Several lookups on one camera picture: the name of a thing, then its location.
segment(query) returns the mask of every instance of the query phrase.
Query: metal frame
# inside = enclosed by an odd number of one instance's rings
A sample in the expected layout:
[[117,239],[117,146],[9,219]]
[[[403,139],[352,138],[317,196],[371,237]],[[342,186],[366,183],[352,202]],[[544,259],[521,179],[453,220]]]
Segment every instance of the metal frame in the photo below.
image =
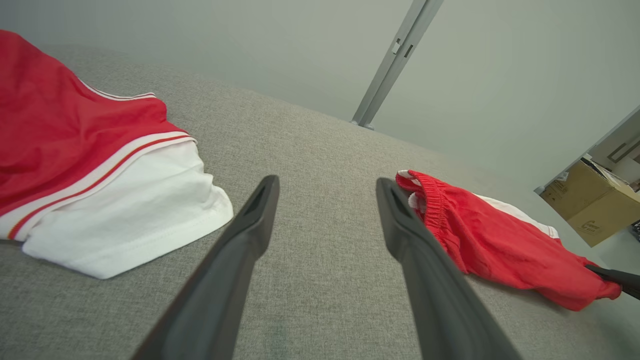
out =
[[400,76],[406,62],[413,54],[443,1],[413,0],[385,57],[382,59],[380,67],[378,67],[376,75],[353,115],[352,123],[373,130],[371,126],[373,117]]

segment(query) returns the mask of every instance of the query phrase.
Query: black object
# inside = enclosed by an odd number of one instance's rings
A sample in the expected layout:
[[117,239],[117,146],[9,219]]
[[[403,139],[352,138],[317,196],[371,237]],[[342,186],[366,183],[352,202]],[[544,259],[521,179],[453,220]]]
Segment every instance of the black object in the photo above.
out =
[[280,181],[265,177],[134,359],[231,359],[253,264],[267,250]]
[[607,270],[593,265],[584,265],[598,274],[603,280],[612,281],[622,286],[622,291],[640,300],[640,276],[617,270]]
[[462,273],[406,203],[378,179],[387,249],[402,264],[423,359],[520,359]]

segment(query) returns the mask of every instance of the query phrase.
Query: folded garment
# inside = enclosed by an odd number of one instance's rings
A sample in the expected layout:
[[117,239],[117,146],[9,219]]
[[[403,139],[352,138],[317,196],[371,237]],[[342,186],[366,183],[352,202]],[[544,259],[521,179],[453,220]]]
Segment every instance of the folded garment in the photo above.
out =
[[596,264],[566,250],[553,227],[510,204],[413,170],[399,171],[396,182],[413,192],[409,205],[465,274],[536,290],[574,311],[621,293],[584,267]]
[[0,238],[105,279],[232,218],[153,93],[96,90],[8,31],[0,51]]

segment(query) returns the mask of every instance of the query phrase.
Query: red and white jersey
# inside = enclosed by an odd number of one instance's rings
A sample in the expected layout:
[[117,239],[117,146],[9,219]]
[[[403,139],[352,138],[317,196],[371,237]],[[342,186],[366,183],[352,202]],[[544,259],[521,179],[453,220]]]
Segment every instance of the red and white jersey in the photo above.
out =
[[230,220],[203,168],[153,93],[101,92],[0,30],[0,238],[92,276],[119,274]]
[[536,290],[574,311],[621,293],[584,267],[596,264],[566,250],[553,227],[510,204],[413,170],[399,171],[396,182],[413,192],[409,206],[465,274]]

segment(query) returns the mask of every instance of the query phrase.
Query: gray fabric surface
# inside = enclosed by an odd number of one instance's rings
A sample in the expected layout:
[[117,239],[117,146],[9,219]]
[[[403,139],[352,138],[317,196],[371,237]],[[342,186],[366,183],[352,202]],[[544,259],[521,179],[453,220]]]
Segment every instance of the gray fabric surface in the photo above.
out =
[[[384,246],[374,195],[376,179],[400,169],[509,202],[556,227],[570,250],[600,262],[534,193],[435,152],[119,54],[46,50],[105,92],[155,92],[170,121],[198,139],[206,170],[236,211],[263,176],[280,176],[276,224],[253,272],[236,359],[420,358],[401,268]],[[0,358],[127,359],[219,235],[107,281],[0,244]],[[467,279],[524,359],[640,353],[640,302],[627,295],[574,313],[531,291]]]

